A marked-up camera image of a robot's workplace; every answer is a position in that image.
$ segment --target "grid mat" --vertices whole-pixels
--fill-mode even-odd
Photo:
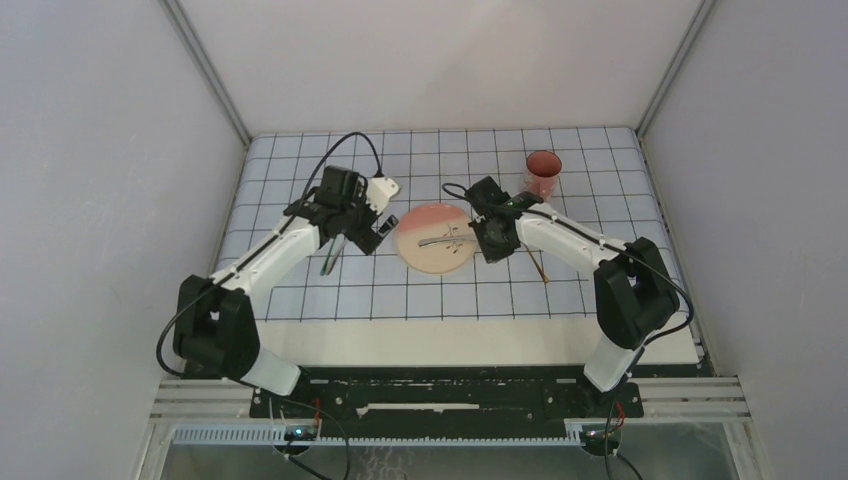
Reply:
[[[387,209],[387,214],[398,219],[412,208],[433,202],[455,205],[471,216],[467,203],[441,191],[442,183],[471,185],[491,175],[514,195],[523,185],[526,156],[536,150],[554,151],[562,159],[563,169],[549,203],[605,235],[625,241],[641,236],[653,240],[672,279],[679,282],[679,269],[669,249],[642,153],[628,128],[367,134],[381,155],[384,173],[401,187]],[[253,141],[219,269],[269,233],[283,209],[299,197],[321,156],[342,135],[262,135]],[[366,176],[376,169],[373,155],[361,138],[348,139],[328,164],[353,168]],[[459,270],[429,275],[406,266],[390,235],[372,256],[362,255],[349,243],[332,274],[320,276],[328,248],[329,243],[308,261],[299,263],[273,289],[268,301],[254,306],[257,320],[448,321],[585,317],[595,313],[594,288],[589,279],[546,253],[541,253],[541,263],[551,280],[547,285],[523,251],[490,265],[478,250],[473,261]]]

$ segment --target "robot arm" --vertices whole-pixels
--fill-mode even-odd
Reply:
[[[261,346],[252,303],[264,303],[272,288],[298,262],[343,234],[371,254],[397,225],[391,216],[373,225],[399,191],[390,178],[365,179],[327,167],[321,185],[283,212],[261,242],[208,278],[191,276],[180,286],[174,352],[227,378],[288,395],[300,376],[297,365]]]
[[[486,261],[511,255],[521,243],[539,248],[594,280],[598,324],[603,332],[583,369],[584,386],[602,402],[629,373],[645,341],[680,306],[657,246],[606,238],[554,210],[529,193],[510,198],[484,178],[466,192],[480,218],[472,223]]]

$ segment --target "white wall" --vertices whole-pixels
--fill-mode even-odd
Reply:
[[[0,478],[125,478],[242,147],[156,2],[2,3]]]
[[[635,127],[699,0],[184,0],[253,133]]]
[[[845,478],[848,4],[725,0],[648,135],[777,478]]]

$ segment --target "round plate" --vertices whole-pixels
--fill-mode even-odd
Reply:
[[[474,235],[471,219],[453,205],[431,203],[410,210],[395,228],[398,255],[419,272],[444,275],[461,267],[477,250],[477,242],[456,241],[419,247],[427,238]]]

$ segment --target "pink cup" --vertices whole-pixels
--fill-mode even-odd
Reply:
[[[556,154],[545,150],[531,153],[524,172],[524,191],[548,201],[554,193],[560,171],[562,160]]]

